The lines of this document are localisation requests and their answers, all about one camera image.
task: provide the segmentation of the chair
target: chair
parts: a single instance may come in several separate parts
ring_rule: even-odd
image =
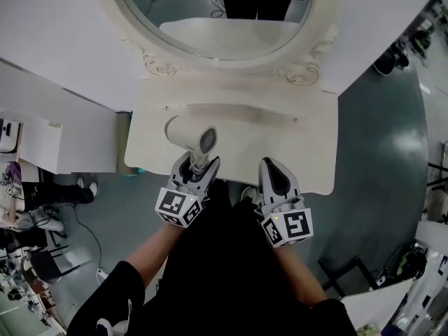
[[[46,282],[47,284],[54,284],[58,282],[61,277],[70,274],[72,271],[80,267],[80,265],[78,265],[65,272],[61,272],[59,270],[54,258],[57,258],[63,254],[52,255],[52,253],[65,248],[68,248],[68,246],[61,246],[60,248],[50,251],[42,251],[42,248],[35,251],[28,251],[31,266],[40,280]]]

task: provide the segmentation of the mirror glass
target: mirror glass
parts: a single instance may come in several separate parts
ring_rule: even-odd
[[[280,49],[299,32],[312,4],[312,0],[125,1],[161,39],[216,60],[249,60]]]

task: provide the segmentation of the black sleeve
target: black sleeve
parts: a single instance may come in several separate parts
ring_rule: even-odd
[[[127,320],[128,300],[132,313],[138,311],[145,301],[145,286],[134,267],[120,261],[76,313],[67,335],[93,335],[99,319],[106,319],[112,326]]]
[[[316,330],[315,335],[356,336],[345,306],[340,301],[328,299],[314,305],[311,317]]]

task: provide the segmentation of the white sneaker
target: white sneaker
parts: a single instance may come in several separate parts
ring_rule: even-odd
[[[98,185],[97,185],[95,182],[92,182],[92,183],[89,185],[89,189],[90,189],[90,191],[92,192],[93,197],[95,198],[95,196],[96,196],[97,193],[98,193]]]
[[[76,181],[76,185],[80,188],[84,188],[84,178],[78,178],[78,180]]]
[[[258,193],[254,187],[246,187],[243,190],[243,192],[241,193],[241,200],[246,197],[251,198],[252,204],[258,205],[259,203],[261,203],[260,193]]]

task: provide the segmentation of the mirror frame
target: mirror frame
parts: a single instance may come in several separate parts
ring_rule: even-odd
[[[145,53],[207,73],[230,75],[272,71],[309,54],[333,23],[337,3],[337,0],[311,0],[307,19],[286,45],[264,56],[227,60],[203,57],[200,51],[166,35],[146,18],[132,0],[99,1],[106,14],[124,32],[123,38],[141,46]]]

